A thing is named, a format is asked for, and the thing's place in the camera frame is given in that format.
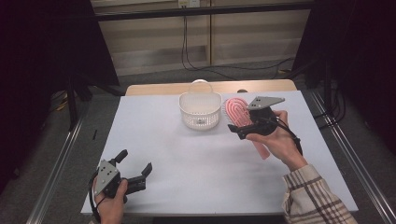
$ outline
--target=hand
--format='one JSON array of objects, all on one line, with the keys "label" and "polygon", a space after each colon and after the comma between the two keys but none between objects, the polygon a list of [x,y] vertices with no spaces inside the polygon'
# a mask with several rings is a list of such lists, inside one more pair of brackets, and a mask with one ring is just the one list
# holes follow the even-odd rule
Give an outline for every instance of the hand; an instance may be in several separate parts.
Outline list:
[{"label": "hand", "polygon": [[[287,111],[274,111],[274,113],[284,122],[284,124],[282,122],[280,124],[289,125]],[[305,158],[298,151],[290,134],[279,127],[266,136],[250,133],[247,135],[247,140],[265,144],[271,153],[285,163],[291,171],[307,165]]]},{"label": "hand", "polygon": [[[93,180],[93,186],[96,186],[96,179]],[[128,189],[128,181],[123,179],[120,182],[119,188],[117,189],[116,196],[114,199],[105,198],[105,194],[101,192],[98,196],[95,196],[95,202],[98,205],[99,214],[101,217],[101,223],[121,223],[123,216],[123,196]]]}]

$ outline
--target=table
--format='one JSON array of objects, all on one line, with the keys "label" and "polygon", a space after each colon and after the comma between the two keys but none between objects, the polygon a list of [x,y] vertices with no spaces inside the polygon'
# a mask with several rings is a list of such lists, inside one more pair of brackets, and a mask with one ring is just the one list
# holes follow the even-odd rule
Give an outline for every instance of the table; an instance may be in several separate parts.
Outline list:
[{"label": "table", "polygon": [[[358,209],[303,96],[290,80],[210,84],[217,92],[249,91],[223,93],[223,99],[236,94],[248,102],[256,94],[285,97],[286,104],[273,108],[289,111],[290,127],[303,139],[305,157],[350,211]],[[121,98],[102,159],[117,156],[117,148],[127,148],[130,156],[118,165],[123,176],[139,175],[148,162],[153,164],[147,189],[130,195],[133,199],[125,205],[125,213],[150,217],[282,214],[286,188],[280,177],[289,172],[287,167],[273,156],[262,161],[249,141],[240,141],[227,130],[226,119],[208,132],[183,125],[175,108],[179,94],[190,85],[132,86],[128,96]],[[86,200],[82,213],[90,212]]]}]

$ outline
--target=pink object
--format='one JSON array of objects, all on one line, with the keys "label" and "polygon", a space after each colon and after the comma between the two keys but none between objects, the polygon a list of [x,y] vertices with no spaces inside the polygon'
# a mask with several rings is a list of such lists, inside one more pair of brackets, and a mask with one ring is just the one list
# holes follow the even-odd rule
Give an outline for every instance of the pink object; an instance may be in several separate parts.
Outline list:
[{"label": "pink object", "polygon": [[[228,99],[225,102],[225,112],[233,125],[236,125],[237,127],[253,124],[248,113],[248,103],[242,98],[234,97]],[[262,143],[253,142],[253,145],[263,160],[270,156],[270,152]]]}]

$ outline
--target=plaid shirt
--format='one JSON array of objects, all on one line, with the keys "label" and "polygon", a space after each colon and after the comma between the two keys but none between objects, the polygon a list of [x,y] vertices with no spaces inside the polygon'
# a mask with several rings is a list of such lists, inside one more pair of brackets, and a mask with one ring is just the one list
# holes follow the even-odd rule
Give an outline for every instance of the plaid shirt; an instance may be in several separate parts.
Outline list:
[{"label": "plaid shirt", "polygon": [[288,192],[282,207],[289,223],[357,223],[312,165],[283,178]]}]

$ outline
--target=electrical outlet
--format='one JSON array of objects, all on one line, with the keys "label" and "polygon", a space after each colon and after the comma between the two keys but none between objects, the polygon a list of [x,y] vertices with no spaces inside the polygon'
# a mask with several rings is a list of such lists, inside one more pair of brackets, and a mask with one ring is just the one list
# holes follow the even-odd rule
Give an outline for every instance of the electrical outlet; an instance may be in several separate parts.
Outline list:
[{"label": "electrical outlet", "polygon": [[201,1],[200,0],[190,0],[189,7],[200,7]]},{"label": "electrical outlet", "polygon": [[189,7],[189,0],[178,0],[178,7]]}]

